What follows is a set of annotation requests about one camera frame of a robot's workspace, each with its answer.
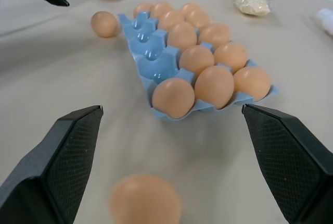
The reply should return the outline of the white plastic bottle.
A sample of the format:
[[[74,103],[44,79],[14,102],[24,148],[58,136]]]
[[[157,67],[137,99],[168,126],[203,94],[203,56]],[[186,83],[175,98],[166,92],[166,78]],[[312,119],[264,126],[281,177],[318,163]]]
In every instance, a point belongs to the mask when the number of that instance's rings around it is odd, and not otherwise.
[[[319,10],[315,19],[317,20],[319,26],[327,32],[329,35],[333,36],[333,10],[329,8],[323,8]]]

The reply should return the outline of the blue plastic egg tray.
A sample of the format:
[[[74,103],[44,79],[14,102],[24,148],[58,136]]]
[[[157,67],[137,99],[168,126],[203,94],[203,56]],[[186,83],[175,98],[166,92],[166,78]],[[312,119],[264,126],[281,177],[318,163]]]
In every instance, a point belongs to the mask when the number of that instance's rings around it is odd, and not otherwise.
[[[129,19],[126,15],[120,14],[119,20],[129,46],[129,51],[136,63],[138,75],[145,88],[149,106],[156,117],[177,121],[186,118],[193,111],[223,111],[233,104],[255,103],[252,96],[234,91],[232,98],[222,109],[215,109],[213,105],[195,97],[192,109],[180,119],[173,119],[165,113],[154,109],[151,102],[152,94],[161,82],[169,78],[178,77],[189,82],[194,89],[198,77],[193,72],[179,67],[178,63],[183,52],[178,48],[167,45],[169,31],[158,29],[159,21],[151,18],[149,12],[139,12],[135,19]],[[211,44],[205,42],[198,43],[198,29],[196,29],[196,33],[196,45],[203,45],[214,54],[215,50]],[[232,73],[231,68],[223,64],[216,64],[214,61],[214,66],[223,66]],[[251,66],[257,67],[252,60],[247,59],[244,67]],[[277,90],[277,87],[272,84],[268,94],[263,99],[275,94]]]

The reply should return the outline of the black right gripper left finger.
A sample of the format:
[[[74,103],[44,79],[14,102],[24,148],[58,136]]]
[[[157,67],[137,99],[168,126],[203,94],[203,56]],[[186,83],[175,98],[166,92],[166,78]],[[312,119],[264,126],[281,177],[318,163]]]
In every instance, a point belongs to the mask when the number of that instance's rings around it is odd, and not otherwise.
[[[99,105],[58,120],[0,186],[0,224],[73,224],[91,174]]]

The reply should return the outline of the brown egg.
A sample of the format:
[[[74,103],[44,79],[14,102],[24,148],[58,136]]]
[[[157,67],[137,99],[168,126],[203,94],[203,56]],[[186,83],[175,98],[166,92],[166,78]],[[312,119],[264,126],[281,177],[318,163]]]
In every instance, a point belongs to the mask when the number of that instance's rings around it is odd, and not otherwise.
[[[184,21],[184,16],[179,10],[171,10],[160,16],[158,29],[169,31],[170,27]]]
[[[244,67],[234,74],[235,92],[243,92],[260,101],[268,94],[272,85],[271,77],[259,67]]]
[[[180,119],[192,109],[195,92],[186,80],[178,77],[169,78],[155,88],[151,102],[154,109],[173,119]]]
[[[154,7],[153,3],[142,3],[136,6],[133,10],[133,17],[136,18],[139,12],[142,11],[151,11],[151,9]]]
[[[230,29],[226,24],[213,23],[200,31],[198,43],[211,44],[213,49],[217,49],[230,41]]]
[[[224,108],[234,93],[232,73],[223,66],[211,66],[205,69],[195,83],[195,97],[214,106]]]
[[[91,18],[93,31],[102,38],[111,38],[118,34],[118,21],[107,11],[96,12]]]
[[[231,68],[232,73],[243,68],[247,61],[247,51],[245,47],[237,42],[228,42],[219,46],[214,51],[215,63],[223,64]]]
[[[110,195],[115,224],[180,224],[182,200],[166,179],[130,175],[117,182]]]
[[[180,12],[186,17],[189,13],[197,9],[201,9],[201,7],[194,3],[187,3],[180,8]]]
[[[168,2],[159,2],[152,6],[150,10],[150,17],[159,19],[161,16],[172,10],[173,8]]]
[[[206,26],[208,26],[210,22],[209,15],[201,9],[195,9],[191,12],[189,12],[185,16],[185,21],[189,22],[191,25],[193,25],[195,28],[202,30]]]
[[[178,65],[198,77],[205,69],[214,65],[214,56],[207,47],[195,45],[182,53]]]
[[[180,49],[181,52],[197,44],[196,29],[188,22],[181,22],[169,30],[167,45]]]

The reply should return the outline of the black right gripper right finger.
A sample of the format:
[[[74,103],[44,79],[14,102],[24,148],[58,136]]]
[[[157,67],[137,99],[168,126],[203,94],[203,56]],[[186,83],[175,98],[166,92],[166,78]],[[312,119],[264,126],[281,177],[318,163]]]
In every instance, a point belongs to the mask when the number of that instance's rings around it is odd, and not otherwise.
[[[289,224],[333,224],[333,153],[295,116],[245,104],[261,173]]]

